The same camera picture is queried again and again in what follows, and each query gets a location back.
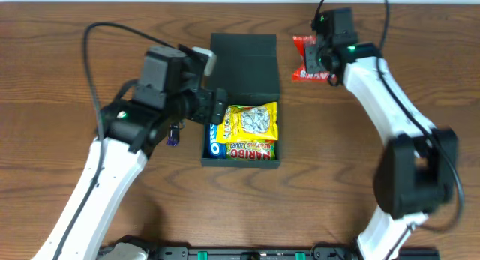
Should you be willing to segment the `red Hacks candy bag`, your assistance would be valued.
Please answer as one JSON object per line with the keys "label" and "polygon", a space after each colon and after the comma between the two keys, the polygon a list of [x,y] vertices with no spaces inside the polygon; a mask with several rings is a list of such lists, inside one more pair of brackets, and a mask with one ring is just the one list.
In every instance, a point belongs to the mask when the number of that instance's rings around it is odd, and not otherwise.
{"label": "red Hacks candy bag", "polygon": [[305,58],[304,46],[305,46],[305,41],[307,40],[308,37],[310,36],[294,36],[292,38],[293,43],[295,44],[301,56],[301,61],[302,61],[300,67],[293,73],[292,80],[294,82],[328,82],[328,81],[337,80],[338,78],[336,75],[334,75],[333,78],[328,79],[327,76],[329,75],[329,73],[308,74],[306,72],[305,61],[304,61],[304,58]]}

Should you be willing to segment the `blue Oreo cookie pack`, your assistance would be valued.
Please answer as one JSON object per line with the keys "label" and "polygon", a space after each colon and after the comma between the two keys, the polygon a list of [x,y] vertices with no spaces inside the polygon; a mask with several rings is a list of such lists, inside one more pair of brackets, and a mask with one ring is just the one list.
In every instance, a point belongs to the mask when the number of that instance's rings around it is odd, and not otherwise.
{"label": "blue Oreo cookie pack", "polygon": [[227,157],[227,145],[218,141],[218,126],[208,126],[208,152],[213,159],[225,159]]}

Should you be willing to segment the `dark blue chocolate bar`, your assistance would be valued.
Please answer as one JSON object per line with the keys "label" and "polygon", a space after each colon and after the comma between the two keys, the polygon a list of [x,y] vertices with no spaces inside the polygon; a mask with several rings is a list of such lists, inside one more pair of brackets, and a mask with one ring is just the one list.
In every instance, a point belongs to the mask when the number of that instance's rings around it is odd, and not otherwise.
{"label": "dark blue chocolate bar", "polygon": [[178,125],[171,125],[169,128],[166,144],[173,147],[177,146],[180,141],[179,132],[180,129]]}

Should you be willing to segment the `black gift box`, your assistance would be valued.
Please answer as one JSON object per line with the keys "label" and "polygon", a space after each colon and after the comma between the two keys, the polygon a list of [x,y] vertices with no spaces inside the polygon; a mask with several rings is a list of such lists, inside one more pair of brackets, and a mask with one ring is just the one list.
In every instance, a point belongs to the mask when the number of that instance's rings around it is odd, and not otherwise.
{"label": "black gift box", "polygon": [[274,34],[211,34],[210,50],[217,56],[210,90],[222,88],[229,105],[260,106],[279,102],[281,81]]}

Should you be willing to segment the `yellow Hacks candy bag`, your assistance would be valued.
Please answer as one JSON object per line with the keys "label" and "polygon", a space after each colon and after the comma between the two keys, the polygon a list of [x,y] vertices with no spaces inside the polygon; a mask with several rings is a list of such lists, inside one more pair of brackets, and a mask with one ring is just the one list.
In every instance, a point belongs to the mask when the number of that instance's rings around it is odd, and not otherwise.
{"label": "yellow Hacks candy bag", "polygon": [[228,106],[223,122],[217,126],[217,141],[250,142],[256,140],[277,141],[278,103],[261,106]]}

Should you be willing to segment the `green Haribo gummy bag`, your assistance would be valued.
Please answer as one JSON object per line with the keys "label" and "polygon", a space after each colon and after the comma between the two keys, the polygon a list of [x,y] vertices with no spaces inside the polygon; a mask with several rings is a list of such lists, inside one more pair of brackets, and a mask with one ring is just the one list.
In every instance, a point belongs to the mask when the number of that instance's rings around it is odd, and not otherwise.
{"label": "green Haribo gummy bag", "polygon": [[255,140],[227,143],[226,158],[232,160],[275,160],[275,141]]}

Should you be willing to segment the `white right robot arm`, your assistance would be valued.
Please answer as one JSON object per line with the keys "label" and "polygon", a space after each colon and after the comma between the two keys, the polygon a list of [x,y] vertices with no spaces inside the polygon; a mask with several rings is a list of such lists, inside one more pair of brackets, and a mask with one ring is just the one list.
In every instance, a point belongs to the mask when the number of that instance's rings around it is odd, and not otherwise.
{"label": "white right robot arm", "polygon": [[398,259],[417,228],[447,232],[458,223],[464,192],[455,168],[458,138],[438,129],[395,82],[381,46],[359,42],[350,8],[316,11],[315,44],[306,47],[309,73],[328,73],[363,106],[383,142],[373,178],[377,207],[355,248],[340,259]]}

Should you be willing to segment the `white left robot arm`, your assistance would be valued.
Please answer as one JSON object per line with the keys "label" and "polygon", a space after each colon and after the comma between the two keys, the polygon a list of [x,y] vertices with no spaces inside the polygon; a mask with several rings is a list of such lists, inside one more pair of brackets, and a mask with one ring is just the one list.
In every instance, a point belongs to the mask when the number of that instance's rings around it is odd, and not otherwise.
{"label": "white left robot arm", "polygon": [[187,83],[173,93],[134,79],[97,111],[84,170],[35,259],[96,259],[120,202],[162,141],[175,146],[183,120],[219,124],[227,92]]}

